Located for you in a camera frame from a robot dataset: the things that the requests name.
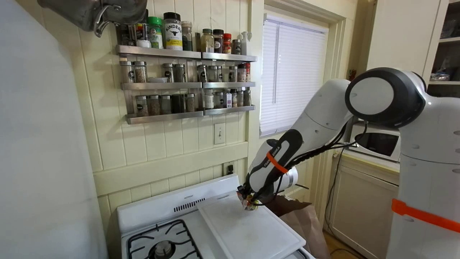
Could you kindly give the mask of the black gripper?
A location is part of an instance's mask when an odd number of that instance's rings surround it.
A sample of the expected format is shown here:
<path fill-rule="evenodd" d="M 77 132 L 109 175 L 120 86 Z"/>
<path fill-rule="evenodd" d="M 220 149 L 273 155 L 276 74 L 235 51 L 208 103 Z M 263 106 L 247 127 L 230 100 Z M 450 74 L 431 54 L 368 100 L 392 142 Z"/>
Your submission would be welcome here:
<path fill-rule="evenodd" d="M 243 185 L 240 185 L 237 188 L 237 196 L 241 202 L 241 205 L 245 208 L 245 209 L 253 209 L 256 208 L 257 205 L 261 205 L 261 201 L 257 199 L 250 191 L 247 191 Z"/>

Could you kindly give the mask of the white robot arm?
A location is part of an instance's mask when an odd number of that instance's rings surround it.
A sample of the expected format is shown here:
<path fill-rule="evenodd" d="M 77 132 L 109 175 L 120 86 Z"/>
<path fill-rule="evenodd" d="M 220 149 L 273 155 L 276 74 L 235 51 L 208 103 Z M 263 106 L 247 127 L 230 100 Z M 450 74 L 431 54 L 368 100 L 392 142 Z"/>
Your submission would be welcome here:
<path fill-rule="evenodd" d="M 237 188 L 241 202 L 271 201 L 283 173 L 332 148 L 352 117 L 398 130 L 355 136 L 366 149 L 399 153 L 386 259 L 460 259 L 460 99 L 428 94 L 414 71 L 373 67 L 325 81 L 291 127 L 263 142 Z"/>

